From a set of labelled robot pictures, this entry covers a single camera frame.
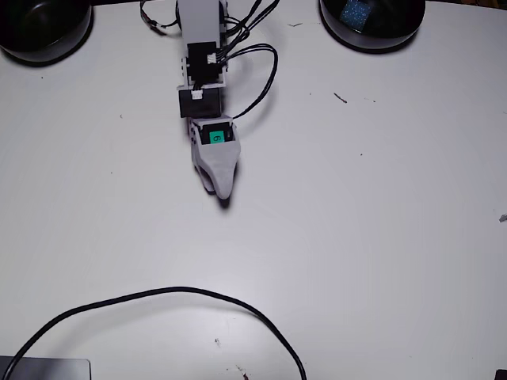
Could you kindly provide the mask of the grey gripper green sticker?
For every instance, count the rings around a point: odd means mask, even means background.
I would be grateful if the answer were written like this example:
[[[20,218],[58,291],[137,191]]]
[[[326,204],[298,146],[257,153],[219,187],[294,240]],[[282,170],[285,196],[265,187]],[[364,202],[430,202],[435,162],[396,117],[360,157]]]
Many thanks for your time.
[[[228,199],[241,152],[233,119],[229,116],[189,118],[188,129],[193,164],[204,189],[208,194]]]

